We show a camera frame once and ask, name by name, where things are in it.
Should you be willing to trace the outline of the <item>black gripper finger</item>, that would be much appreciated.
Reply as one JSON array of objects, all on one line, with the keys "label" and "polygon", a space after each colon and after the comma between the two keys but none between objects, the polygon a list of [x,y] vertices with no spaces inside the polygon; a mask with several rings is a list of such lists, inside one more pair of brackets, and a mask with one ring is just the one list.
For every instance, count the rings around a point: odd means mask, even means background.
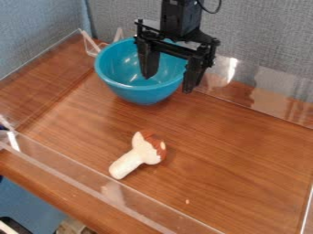
[{"label": "black gripper finger", "polygon": [[182,83],[182,91],[185,93],[191,93],[193,89],[199,85],[206,68],[206,57],[191,57],[189,59]]},{"label": "black gripper finger", "polygon": [[160,52],[155,49],[152,42],[140,37],[135,40],[135,43],[140,72],[147,80],[158,72]]}]

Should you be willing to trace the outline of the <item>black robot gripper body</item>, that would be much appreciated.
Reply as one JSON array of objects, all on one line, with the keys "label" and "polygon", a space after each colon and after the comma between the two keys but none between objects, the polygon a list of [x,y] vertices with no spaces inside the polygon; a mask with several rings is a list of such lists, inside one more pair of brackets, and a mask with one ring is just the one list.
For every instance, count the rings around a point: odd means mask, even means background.
[{"label": "black robot gripper body", "polygon": [[152,42],[162,53],[189,59],[206,57],[206,65],[214,62],[219,40],[201,30],[205,0],[162,0],[162,13],[158,21],[138,18],[136,35]]}]

